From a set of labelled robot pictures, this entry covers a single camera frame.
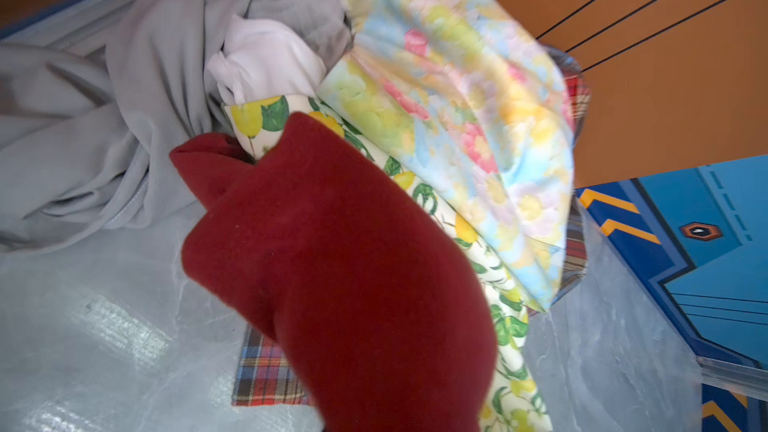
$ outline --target yellow lemon print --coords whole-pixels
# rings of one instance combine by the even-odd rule
[[[525,380],[512,380],[509,383],[509,388],[512,390],[514,395],[520,396],[522,392],[527,392],[529,394],[532,394],[536,391],[536,383],[533,382],[531,379],[525,379]]]
[[[480,418],[481,419],[490,419],[493,415],[493,410],[488,406],[488,404],[484,404],[482,406],[482,411],[480,412]]]
[[[333,117],[328,117],[326,115],[323,115],[322,112],[318,112],[316,110],[310,112],[310,117],[312,117],[314,120],[317,120],[318,122],[321,122],[323,125],[325,125],[329,129],[333,130],[342,139],[344,138],[344,129],[341,128],[339,123],[335,119],[333,119]]]
[[[400,186],[403,190],[408,190],[413,185],[413,179],[416,178],[416,174],[413,172],[400,172],[398,175],[392,177],[392,180]]]
[[[478,234],[475,232],[475,229],[467,224],[467,221],[464,220],[464,217],[460,216],[459,214],[456,214],[456,237],[460,238],[467,244],[473,244],[478,239]]]
[[[235,127],[245,136],[253,139],[261,132],[263,119],[261,117],[260,103],[250,102],[240,106],[232,106],[230,112],[232,112],[232,120],[235,122]]]
[[[520,294],[520,289],[517,287],[508,291],[504,291],[502,294],[508,298],[510,302],[520,302],[523,299],[522,295]]]

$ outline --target orange chevron stripe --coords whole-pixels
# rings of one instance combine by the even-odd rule
[[[616,222],[612,218],[603,222],[603,225],[600,226],[600,230],[603,231],[603,234],[606,236],[612,234],[614,230],[621,230],[622,232],[634,235],[635,237],[644,238],[648,242],[661,245],[661,241],[656,235],[646,232],[645,230],[639,230],[638,228],[628,226],[627,224],[622,224],[621,222]]]
[[[737,394],[736,392],[731,392],[730,390],[729,390],[729,392],[730,392],[731,395],[733,395],[736,398],[736,400],[741,402],[741,404],[744,407],[746,407],[746,396],[745,395]]]
[[[589,208],[590,204],[597,200],[598,202],[605,202],[606,204],[609,204],[613,207],[623,208],[629,212],[634,212],[636,214],[640,213],[638,208],[632,202],[627,202],[626,200],[621,200],[620,198],[608,196],[602,192],[592,190],[591,188],[586,188],[581,193],[581,197],[579,197],[578,200],[586,208]]]
[[[702,414],[701,418],[705,419],[709,416],[715,416],[716,419],[720,421],[720,423],[725,427],[725,430],[728,430],[728,432],[741,432],[741,429],[739,427],[736,427],[734,422],[725,415],[725,412],[723,412],[723,409],[721,409],[714,400],[710,400],[704,406],[702,407]]]

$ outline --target red fleece fabric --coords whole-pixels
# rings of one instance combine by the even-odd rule
[[[285,351],[329,432],[475,432],[497,345],[464,254],[357,150],[291,115],[256,165],[231,137],[170,158],[208,209],[184,270]]]

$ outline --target pink flower print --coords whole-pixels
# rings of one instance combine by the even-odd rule
[[[410,29],[406,32],[406,50],[418,56],[427,55],[427,37],[420,30]]]
[[[520,83],[525,83],[525,74],[520,71],[517,67],[515,67],[513,64],[509,64],[509,68],[507,69],[509,72],[509,75],[512,76],[512,78]]]
[[[477,124],[467,124],[464,127],[462,145],[467,156],[480,168],[489,174],[498,173],[493,152],[480,126]]]
[[[403,93],[400,92],[400,89],[398,89],[395,84],[383,78],[381,79],[381,82],[384,85],[384,90],[386,90],[387,93],[389,93],[389,95],[392,96],[392,98],[396,100],[397,103],[400,104],[400,107],[405,109],[406,112],[412,116],[418,117],[421,120],[429,119],[429,112],[424,109],[424,107],[403,95]]]

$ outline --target hexagon emblem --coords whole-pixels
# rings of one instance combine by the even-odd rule
[[[680,227],[680,232],[688,238],[695,238],[696,240],[704,242],[715,240],[716,238],[723,236],[720,227],[711,224],[703,224],[701,222],[692,222],[687,226],[682,226]]]

